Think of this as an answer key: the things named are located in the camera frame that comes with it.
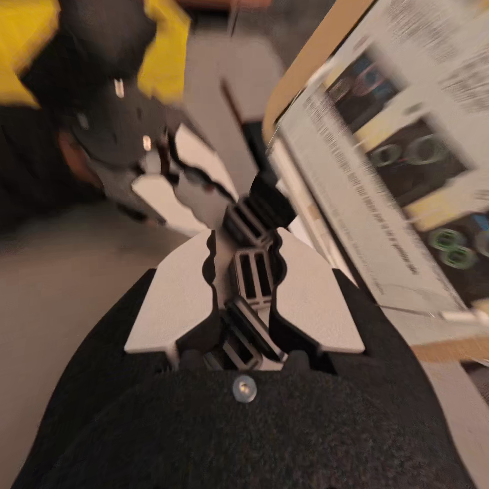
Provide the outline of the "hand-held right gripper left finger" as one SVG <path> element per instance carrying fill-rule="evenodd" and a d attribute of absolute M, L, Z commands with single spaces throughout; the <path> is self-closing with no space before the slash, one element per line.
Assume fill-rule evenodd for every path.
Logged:
<path fill-rule="evenodd" d="M 166 256 L 125 344 L 125 353 L 212 351 L 222 337 L 216 278 L 216 232 L 204 230 Z"/>

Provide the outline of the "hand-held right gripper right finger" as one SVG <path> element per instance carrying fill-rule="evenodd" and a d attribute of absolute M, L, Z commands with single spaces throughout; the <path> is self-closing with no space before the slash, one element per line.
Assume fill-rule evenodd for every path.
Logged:
<path fill-rule="evenodd" d="M 268 320 L 272 341 L 285 353 L 303 350 L 362 354 L 365 346 L 330 264 L 278 228 L 270 249 L 274 287 Z"/>

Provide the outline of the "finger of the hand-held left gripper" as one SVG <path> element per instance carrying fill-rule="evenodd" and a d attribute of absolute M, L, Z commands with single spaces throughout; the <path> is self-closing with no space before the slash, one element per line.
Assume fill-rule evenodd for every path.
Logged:
<path fill-rule="evenodd" d="M 187 126 L 179 126 L 176 134 L 170 135 L 170 157 L 195 182 L 213 186 L 228 200 L 238 200 L 235 185 L 220 157 Z"/>
<path fill-rule="evenodd" d="M 131 183 L 131 189 L 165 221 L 169 229 L 186 236 L 195 236 L 209 229 L 195 216 L 193 208 L 178 199 L 174 187 L 163 175 L 139 176 Z"/>

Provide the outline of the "yellow plastic bin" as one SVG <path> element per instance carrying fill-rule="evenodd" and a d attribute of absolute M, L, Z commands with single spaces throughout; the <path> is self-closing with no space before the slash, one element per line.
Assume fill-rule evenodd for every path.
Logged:
<path fill-rule="evenodd" d="M 143 13 L 156 23 L 156 37 L 146 48 L 137 71 L 138 88 L 162 102 L 179 101 L 190 18 L 175 1 L 138 1 Z M 39 110 L 40 95 L 21 77 L 61 34 L 62 1 L 1 1 L 1 106 Z"/>

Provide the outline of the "person's left forearm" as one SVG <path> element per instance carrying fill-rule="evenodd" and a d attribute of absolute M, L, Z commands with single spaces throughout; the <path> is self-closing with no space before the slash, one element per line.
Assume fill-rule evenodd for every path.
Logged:
<path fill-rule="evenodd" d="M 1 106 L 1 234 L 104 199 L 75 176 L 43 111 Z"/>

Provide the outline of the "person's left hand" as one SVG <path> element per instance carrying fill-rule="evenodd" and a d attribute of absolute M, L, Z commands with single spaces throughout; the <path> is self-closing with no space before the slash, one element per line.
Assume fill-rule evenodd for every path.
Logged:
<path fill-rule="evenodd" d="M 59 131 L 57 142 L 64 162 L 71 173 L 78 179 L 93 187 L 102 189 L 103 185 L 98 175 L 89 167 L 88 159 L 72 135 L 67 131 Z"/>

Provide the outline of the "dark flat pad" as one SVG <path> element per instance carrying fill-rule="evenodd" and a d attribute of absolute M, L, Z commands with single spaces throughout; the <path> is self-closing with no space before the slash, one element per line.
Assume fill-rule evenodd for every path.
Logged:
<path fill-rule="evenodd" d="M 254 161 L 260 172 L 270 169 L 270 163 L 267 157 L 266 144 L 262 137 L 262 122 L 248 121 L 242 126 L 243 136 L 247 142 L 248 148 L 254 158 Z"/>

